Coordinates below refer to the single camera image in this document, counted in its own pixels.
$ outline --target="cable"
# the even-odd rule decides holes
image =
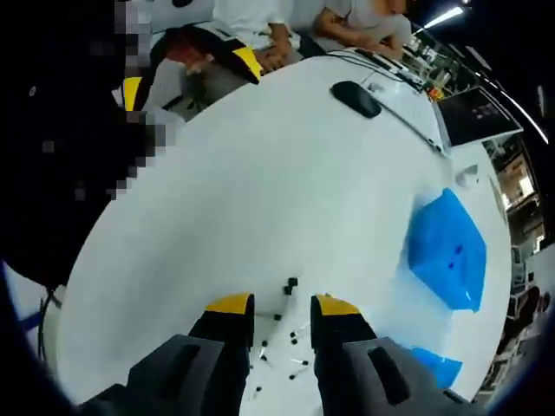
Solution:
[[[42,360],[45,363],[47,362],[47,358],[46,358],[46,351],[44,349],[44,318],[46,316],[46,311],[49,308],[50,302],[54,299],[54,290],[46,289],[46,292],[47,292],[46,300],[42,302],[42,299],[41,299],[41,308],[40,308],[41,321],[38,324],[38,333],[37,333],[38,358],[39,360]]]
[[[403,80],[393,77],[385,72],[382,71],[382,68],[380,68],[379,66],[375,65],[373,62],[371,61],[367,61],[362,57],[358,57],[358,56],[341,56],[341,55],[335,55],[335,54],[326,54],[326,55],[321,55],[321,56],[331,56],[334,58],[338,58],[341,59],[343,61],[352,63],[353,65],[358,65],[359,67],[364,67],[364,68],[368,68],[368,69],[374,69],[375,72],[377,72],[380,75],[385,76],[386,78],[392,80],[392,81],[396,81],[396,82],[404,82]]]
[[[368,58],[364,58],[361,55],[357,54],[355,51],[350,50],[350,49],[339,49],[336,51],[332,51],[332,52],[344,52],[349,54],[349,59],[353,59],[356,58],[359,62],[361,59],[363,59],[366,63],[370,64],[371,61]],[[382,71],[379,71],[379,73],[383,76],[385,76],[386,78],[392,79],[387,73],[383,73]],[[410,78],[408,78],[403,72],[399,72],[398,74],[395,74],[396,78],[394,81],[399,81],[399,82],[404,82],[406,84],[408,84],[416,93],[420,94],[424,88],[422,86],[419,86],[418,84],[414,83]]]

